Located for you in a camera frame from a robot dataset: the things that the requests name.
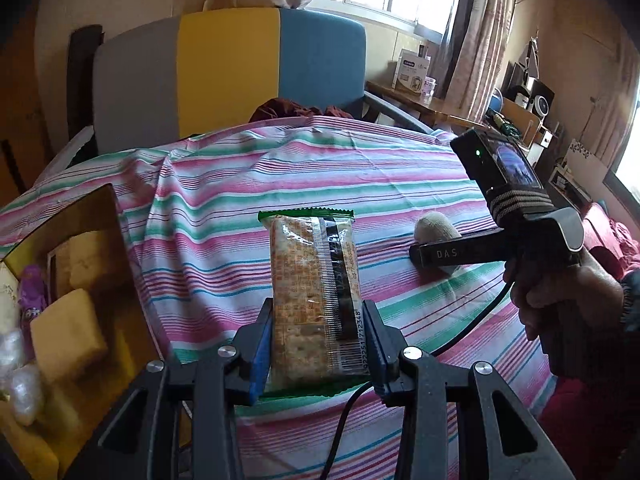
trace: bed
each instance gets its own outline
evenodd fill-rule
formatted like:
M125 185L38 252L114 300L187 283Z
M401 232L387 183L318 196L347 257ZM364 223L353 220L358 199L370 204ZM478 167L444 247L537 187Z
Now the bed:
M260 210L352 208L362 297L386 324L429 351L457 334L501 290L502 263L465 266L447 279L409 261L415 221L443 212L462 232L494 226L486 203L449 148L432 135L314 117L263 121L153 149L99 156L46 178L0 214L0 256L57 211L112 183L142 268L139 294L164 355L196 360L257 317L271 295L268 231ZM443 361L479 358L502 374L534 414L555 379L505 299ZM238 408L248 478L316 478L350 392L262 400ZM450 476L457 477L454 407ZM368 392L351 411L332 479L391 478L402 409Z

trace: white product box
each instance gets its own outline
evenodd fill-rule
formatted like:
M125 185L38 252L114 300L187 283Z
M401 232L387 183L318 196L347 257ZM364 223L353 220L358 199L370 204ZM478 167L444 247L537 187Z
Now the white product box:
M405 48L402 49L396 66L392 88L420 96L430 62L431 57L429 56L418 57L415 52Z

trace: wooden table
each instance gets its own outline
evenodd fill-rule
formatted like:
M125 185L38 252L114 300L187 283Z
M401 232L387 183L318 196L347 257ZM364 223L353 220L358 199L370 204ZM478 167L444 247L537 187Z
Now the wooden table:
M420 122L433 128L436 123L451 124L452 126L461 126L463 128L482 128L486 129L486 126L473 121L468 121L459 117L460 111L447 106L442 99L432 97L428 102L422 100L421 96L414 96L401 90L394 90L390 87L383 86L372 81L367 81L367 91L378 97L393 99L403 105L411 108L411 110L417 111L420 116L418 119Z

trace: human hand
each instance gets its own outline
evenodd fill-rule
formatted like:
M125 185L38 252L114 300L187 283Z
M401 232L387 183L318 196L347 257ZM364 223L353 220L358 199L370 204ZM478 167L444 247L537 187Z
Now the human hand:
M541 309L559 301L575 301L582 318L594 329L620 325L622 286L588 250L582 249L580 260L580 266L563 269L550 269L530 260L521 261L517 270L515 260L505 265L502 278L505 282L515 278L511 301L518 307L518 317L529 341L537 338L542 329Z

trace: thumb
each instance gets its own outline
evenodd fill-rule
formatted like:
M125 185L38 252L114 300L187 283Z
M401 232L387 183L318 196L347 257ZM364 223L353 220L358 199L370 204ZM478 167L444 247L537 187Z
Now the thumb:
M579 266L571 266L544 274L527 293L527 303L532 308L542 308L560 301L577 300L580 295L579 272Z

